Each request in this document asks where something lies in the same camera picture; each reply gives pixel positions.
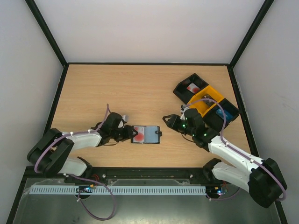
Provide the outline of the black bin near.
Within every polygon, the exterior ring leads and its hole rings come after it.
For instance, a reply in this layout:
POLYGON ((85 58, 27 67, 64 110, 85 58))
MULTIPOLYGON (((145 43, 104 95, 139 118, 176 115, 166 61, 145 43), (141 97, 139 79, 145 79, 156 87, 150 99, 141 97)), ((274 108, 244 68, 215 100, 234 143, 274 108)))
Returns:
MULTIPOLYGON (((219 105, 223 108, 223 110, 228 111, 233 116, 232 120, 225 124, 225 127, 227 127, 239 116, 240 111, 226 98, 219 102, 219 105)), ((224 120, 216 114, 218 109, 220 109, 220 107, 216 104, 216 106, 203 117, 203 121, 211 129, 221 132, 224 120)))

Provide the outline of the black card holder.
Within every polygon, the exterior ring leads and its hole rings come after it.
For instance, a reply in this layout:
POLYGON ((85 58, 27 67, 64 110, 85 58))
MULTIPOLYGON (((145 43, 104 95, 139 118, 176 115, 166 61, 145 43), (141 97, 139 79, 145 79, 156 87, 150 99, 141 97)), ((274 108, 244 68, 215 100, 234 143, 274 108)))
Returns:
POLYGON ((159 144, 162 137, 162 131, 160 126, 143 126, 144 127, 144 142, 143 144, 159 144))

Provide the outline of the blue card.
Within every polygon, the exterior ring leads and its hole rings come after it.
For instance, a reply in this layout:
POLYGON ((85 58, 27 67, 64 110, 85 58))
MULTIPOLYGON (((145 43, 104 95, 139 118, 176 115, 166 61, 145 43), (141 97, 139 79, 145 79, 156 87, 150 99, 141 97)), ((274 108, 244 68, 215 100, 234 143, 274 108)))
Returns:
POLYGON ((216 114, 217 114, 219 117, 221 117, 222 119, 224 119, 224 117, 225 117, 225 119, 226 119, 226 123, 229 123, 229 122, 232 120, 233 116, 232 116, 228 111, 226 111, 226 110, 223 110, 223 111, 224 111, 224 113, 222 112, 221 109, 218 109, 218 110, 216 111, 216 114))

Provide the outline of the black bin far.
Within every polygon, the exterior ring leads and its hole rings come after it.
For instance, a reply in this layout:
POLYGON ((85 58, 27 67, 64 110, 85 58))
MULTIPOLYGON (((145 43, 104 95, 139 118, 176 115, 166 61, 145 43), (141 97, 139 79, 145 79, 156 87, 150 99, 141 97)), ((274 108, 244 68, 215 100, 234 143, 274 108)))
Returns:
POLYGON ((195 96, 199 91, 208 86, 208 83, 193 73, 183 81, 177 84, 173 93, 184 103, 187 104, 190 99, 195 96))

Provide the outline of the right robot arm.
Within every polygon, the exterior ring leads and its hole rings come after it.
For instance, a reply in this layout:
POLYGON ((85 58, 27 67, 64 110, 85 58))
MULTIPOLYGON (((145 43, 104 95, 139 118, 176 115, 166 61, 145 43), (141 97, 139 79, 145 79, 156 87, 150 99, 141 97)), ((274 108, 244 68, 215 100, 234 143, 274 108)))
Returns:
POLYGON ((264 208, 286 198, 287 185, 273 159, 264 160, 236 147, 206 126, 196 109, 186 109, 181 116, 166 115, 163 121, 170 129, 191 136, 196 146, 218 156, 203 167, 207 182, 231 183, 248 192, 264 208))

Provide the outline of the yellow bin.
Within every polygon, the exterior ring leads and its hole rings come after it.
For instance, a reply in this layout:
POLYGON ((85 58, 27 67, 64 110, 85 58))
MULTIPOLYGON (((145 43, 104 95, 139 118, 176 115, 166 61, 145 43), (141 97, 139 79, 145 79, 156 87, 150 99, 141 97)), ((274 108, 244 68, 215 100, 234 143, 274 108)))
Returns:
POLYGON ((204 117, 216 106, 215 102, 219 103, 223 99, 224 96, 222 94, 220 94, 214 87, 208 85, 190 99, 187 103, 187 107, 190 109, 197 109, 201 116, 204 117))

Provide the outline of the black front rail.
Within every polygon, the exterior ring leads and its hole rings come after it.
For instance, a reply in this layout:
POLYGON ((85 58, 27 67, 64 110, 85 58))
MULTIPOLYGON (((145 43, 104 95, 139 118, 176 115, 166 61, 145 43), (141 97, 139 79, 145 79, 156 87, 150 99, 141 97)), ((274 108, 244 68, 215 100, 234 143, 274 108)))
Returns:
POLYGON ((88 167, 80 176, 80 180, 68 175, 55 174, 49 178, 61 178, 65 183, 83 185, 98 181, 108 185, 110 180, 187 180, 191 184, 213 185, 223 181, 232 183, 227 177, 217 177, 212 172, 219 168, 221 171, 229 171, 225 163, 208 163, 202 168, 105 168, 88 167))

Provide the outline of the black bin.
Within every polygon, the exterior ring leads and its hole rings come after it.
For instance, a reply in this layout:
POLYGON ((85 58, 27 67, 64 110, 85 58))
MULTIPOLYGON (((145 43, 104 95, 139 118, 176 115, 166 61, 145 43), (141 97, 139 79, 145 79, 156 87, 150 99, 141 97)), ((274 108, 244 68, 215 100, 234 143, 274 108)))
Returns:
MULTIPOLYGON (((226 98, 219 102, 219 105, 223 108, 223 110, 228 111, 233 116, 232 120, 225 124, 225 127, 227 127, 239 116, 240 111, 226 98)), ((220 107, 216 104, 216 106, 203 117, 203 121, 211 129, 221 132, 224 120, 216 114, 218 109, 220 109, 220 107)))
POLYGON ((177 84, 173 93, 184 103, 187 104, 190 99, 195 96, 199 91, 208 86, 208 83, 193 73, 183 81, 177 84))

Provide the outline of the red dotted white card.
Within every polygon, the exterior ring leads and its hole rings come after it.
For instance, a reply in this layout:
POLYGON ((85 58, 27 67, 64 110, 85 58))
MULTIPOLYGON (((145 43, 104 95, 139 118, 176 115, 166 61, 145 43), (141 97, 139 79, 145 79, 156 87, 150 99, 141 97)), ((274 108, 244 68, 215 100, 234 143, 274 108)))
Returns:
POLYGON ((200 88, 196 84, 190 83, 187 86, 187 90, 190 91, 192 94, 197 94, 200 91, 200 88))

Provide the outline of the dark card in yellow bin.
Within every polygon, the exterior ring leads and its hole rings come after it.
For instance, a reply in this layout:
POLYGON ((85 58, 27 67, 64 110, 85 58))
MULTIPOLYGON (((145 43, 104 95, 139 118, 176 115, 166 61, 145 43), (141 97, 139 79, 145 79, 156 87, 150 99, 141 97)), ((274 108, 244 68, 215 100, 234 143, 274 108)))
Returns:
POLYGON ((206 100, 204 100, 205 103, 213 103, 214 102, 214 99, 209 94, 204 95, 202 97, 202 99, 206 99, 206 100))

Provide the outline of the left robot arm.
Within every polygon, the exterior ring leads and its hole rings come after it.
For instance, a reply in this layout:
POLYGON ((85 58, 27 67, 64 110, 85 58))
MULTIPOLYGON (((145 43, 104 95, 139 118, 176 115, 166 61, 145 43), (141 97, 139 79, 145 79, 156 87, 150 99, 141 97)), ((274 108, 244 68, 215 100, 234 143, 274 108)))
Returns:
POLYGON ((29 151, 27 160, 34 165, 34 171, 50 178, 57 174, 81 176, 88 169, 88 162, 71 157, 72 151, 87 147, 100 147, 110 140, 116 142, 134 138, 138 132, 127 125, 127 116, 106 113, 104 120, 86 131, 61 132, 56 128, 48 130, 29 151))

